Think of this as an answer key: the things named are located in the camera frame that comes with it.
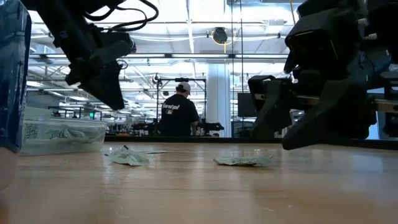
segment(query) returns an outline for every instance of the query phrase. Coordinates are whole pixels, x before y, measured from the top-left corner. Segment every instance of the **white column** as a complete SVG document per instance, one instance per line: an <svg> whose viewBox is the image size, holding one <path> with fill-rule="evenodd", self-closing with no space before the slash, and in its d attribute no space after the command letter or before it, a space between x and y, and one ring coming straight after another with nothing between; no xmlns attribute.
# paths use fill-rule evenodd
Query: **white column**
<svg viewBox="0 0 398 224"><path fill-rule="evenodd" d="M206 120L220 122L224 131L218 132L221 138L231 137L231 95L228 64L209 64L207 73Z"/></svg>

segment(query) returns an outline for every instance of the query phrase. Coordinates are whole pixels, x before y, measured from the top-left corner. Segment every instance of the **black t-shirt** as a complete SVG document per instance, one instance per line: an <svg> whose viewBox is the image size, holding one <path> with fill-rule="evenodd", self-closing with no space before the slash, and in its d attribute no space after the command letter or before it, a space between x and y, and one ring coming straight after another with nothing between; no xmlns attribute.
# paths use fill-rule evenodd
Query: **black t-shirt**
<svg viewBox="0 0 398 224"><path fill-rule="evenodd" d="M159 131L163 136L191 136L191 124L198 120L199 115L193 102L175 94L162 105Z"/></svg>

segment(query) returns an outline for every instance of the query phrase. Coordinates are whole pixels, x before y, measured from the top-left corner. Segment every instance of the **man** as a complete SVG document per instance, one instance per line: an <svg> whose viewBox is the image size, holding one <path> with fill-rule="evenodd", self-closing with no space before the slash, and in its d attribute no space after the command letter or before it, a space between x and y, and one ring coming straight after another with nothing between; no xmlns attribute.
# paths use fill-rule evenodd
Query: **man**
<svg viewBox="0 0 398 224"><path fill-rule="evenodd" d="M175 88L175 94L164 101L158 128L162 136L189 137L191 128L198 125L197 109L188 99L190 91L191 86L181 82Z"/></svg>

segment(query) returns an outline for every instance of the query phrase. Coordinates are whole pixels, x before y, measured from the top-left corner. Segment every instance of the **cap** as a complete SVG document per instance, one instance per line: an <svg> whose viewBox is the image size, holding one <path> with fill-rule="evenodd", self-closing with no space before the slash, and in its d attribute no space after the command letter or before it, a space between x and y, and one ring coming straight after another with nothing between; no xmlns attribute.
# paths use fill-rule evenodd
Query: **cap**
<svg viewBox="0 0 398 224"><path fill-rule="evenodd" d="M187 91L191 92L191 86L187 82L180 82L177 85L177 88L182 88L183 90L187 90Z"/></svg>

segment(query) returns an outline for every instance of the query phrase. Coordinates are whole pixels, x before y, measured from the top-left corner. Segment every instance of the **wooden table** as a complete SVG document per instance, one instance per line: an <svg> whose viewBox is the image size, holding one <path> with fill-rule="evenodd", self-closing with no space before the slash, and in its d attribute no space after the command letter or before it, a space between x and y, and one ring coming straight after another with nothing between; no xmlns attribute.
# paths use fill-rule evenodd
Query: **wooden table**
<svg viewBox="0 0 398 224"><path fill-rule="evenodd" d="M398 223L398 152L336 146L131 143L161 149L150 166L103 153L21 157L0 193L0 224ZM271 152L269 167L218 156Z"/></svg>

